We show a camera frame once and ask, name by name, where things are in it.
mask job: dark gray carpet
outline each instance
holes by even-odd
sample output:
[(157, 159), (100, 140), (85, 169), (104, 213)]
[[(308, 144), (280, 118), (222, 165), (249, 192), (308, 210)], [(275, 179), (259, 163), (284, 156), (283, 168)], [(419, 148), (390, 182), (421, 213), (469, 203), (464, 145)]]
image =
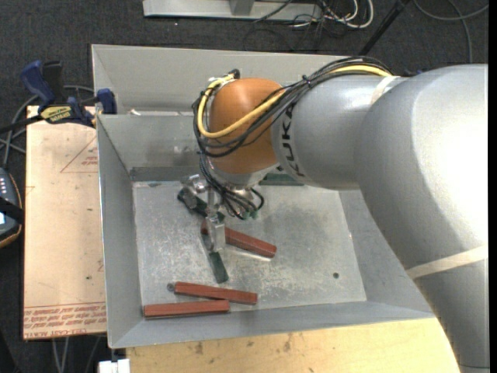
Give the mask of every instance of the dark gray carpet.
[[(373, 0), (372, 26), (340, 37), (330, 37), (326, 32), (318, 37), (314, 30), (307, 34), (295, 32), (279, 23), (254, 26), (237, 20), (144, 19), (142, 1), (0, 0), (0, 126), (9, 123), (17, 108), (30, 97), (19, 80), (19, 73), (35, 59), (62, 60), (67, 84), (91, 86), (91, 44), (351, 55), (360, 51), (396, 0)], [(462, 13), (473, 12), (488, 2), (453, 1)], [(445, 0), (419, 0), (419, 3), (437, 15), (456, 15)], [(474, 62), (488, 62), (488, 11), (468, 19), (467, 26)], [(341, 33), (342, 29), (337, 26), (331, 31)], [(461, 22), (430, 19), (413, 4), (397, 18), (370, 55), (381, 59), (399, 75), (468, 60)], [(22, 146), (25, 140), (20, 139), (16, 144)], [(12, 152), (9, 169), (22, 189), (24, 156)], [(50, 342), (21, 340), (22, 272), (21, 238), (0, 249), (0, 330), (13, 360), (23, 372), (56, 371)], [(72, 338), (66, 371), (84, 371), (94, 343), (95, 337)], [(109, 358), (109, 351), (105, 341), (100, 341), (95, 359), (104, 358)]]

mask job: yellow cable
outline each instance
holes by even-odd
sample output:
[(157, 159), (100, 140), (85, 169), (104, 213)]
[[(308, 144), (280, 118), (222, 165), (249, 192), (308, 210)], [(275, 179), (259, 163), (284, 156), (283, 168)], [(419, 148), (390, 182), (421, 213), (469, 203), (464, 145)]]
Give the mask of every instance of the yellow cable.
[(345, 66), (343, 68), (335, 69), (334, 71), (331, 71), (330, 73), (336, 73), (336, 72), (340, 72), (340, 71), (367, 71), (373, 75), (391, 76), (390, 73), (388, 73), (387, 71), (384, 71), (383, 69), (379, 69), (379, 68), (376, 68), (374, 66), (368, 66), (368, 65), (364, 65), (364, 64)]
[[(341, 72), (341, 71), (366, 71), (369, 72), (373, 75), (379, 75), (379, 76), (391, 76), (390, 73), (387, 71), (384, 71), (379, 68), (375, 68), (373, 66), (368, 66), (364, 64), (354, 64), (350, 65), (344, 68), (338, 68), (333, 71), (330, 71), (329, 73), (336, 73), (336, 72)], [(197, 114), (196, 118), (196, 125), (199, 129), (199, 132), (206, 138), (220, 138), (225, 135), (230, 134), (231, 132), (235, 131), (236, 129), (240, 128), (243, 124), (247, 123), (249, 120), (257, 117), (258, 115), (264, 113), (268, 108), (270, 108), (284, 93), (284, 90), (281, 90), (278, 94), (275, 96), (271, 97), (267, 101), (265, 101), (262, 105), (257, 106), (252, 112), (247, 113), (244, 117), (241, 119), (235, 121), (233, 124), (230, 126), (226, 127), (223, 130), (216, 131), (215, 133), (210, 133), (207, 131), (204, 126), (203, 126), (203, 110), (205, 109), (205, 105), (210, 97), (210, 94), (214, 91), (214, 89), (220, 85), (221, 83), (232, 79), (233, 77), (231, 75), (226, 76), (224, 78), (220, 78), (218, 80), (215, 80), (214, 82), (210, 83), (209, 86), (207, 87), (206, 92), (203, 94), (202, 99), (200, 100), (199, 103), (199, 111)]]

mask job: blue clamp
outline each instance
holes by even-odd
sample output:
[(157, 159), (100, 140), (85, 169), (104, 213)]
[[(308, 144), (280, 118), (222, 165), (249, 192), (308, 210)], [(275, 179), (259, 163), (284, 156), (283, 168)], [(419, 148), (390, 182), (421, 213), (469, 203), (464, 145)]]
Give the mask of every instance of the blue clamp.
[(112, 91), (109, 89), (100, 89), (96, 92), (96, 98), (102, 104), (102, 109), (105, 114), (117, 114), (116, 100)]
[[(34, 61), (28, 64), (21, 73), (24, 86), (32, 94), (39, 96), (43, 102), (38, 107), (40, 117), (51, 124), (76, 123), (94, 127), (95, 116), (80, 106), (75, 97), (69, 96), (64, 101), (61, 96), (57, 97), (54, 94), (43, 77), (42, 67), (41, 61)], [(117, 113), (116, 100), (109, 89), (99, 90), (97, 99), (101, 102), (104, 113)]]

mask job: yellow label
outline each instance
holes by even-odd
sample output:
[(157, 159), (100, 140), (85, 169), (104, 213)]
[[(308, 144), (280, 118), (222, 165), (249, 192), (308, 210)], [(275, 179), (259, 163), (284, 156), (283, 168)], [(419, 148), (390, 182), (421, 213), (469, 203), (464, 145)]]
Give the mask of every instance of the yellow label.
[(59, 121), (71, 116), (70, 106), (49, 106), (46, 108), (40, 116), (51, 122)]

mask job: cardboard sheet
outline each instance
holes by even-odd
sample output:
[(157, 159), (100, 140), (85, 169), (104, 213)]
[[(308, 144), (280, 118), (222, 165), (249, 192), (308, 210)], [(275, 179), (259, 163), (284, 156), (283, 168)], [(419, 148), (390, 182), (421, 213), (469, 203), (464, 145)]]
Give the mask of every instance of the cardboard sheet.
[(100, 222), (96, 131), (28, 126), (25, 340), (106, 331)]

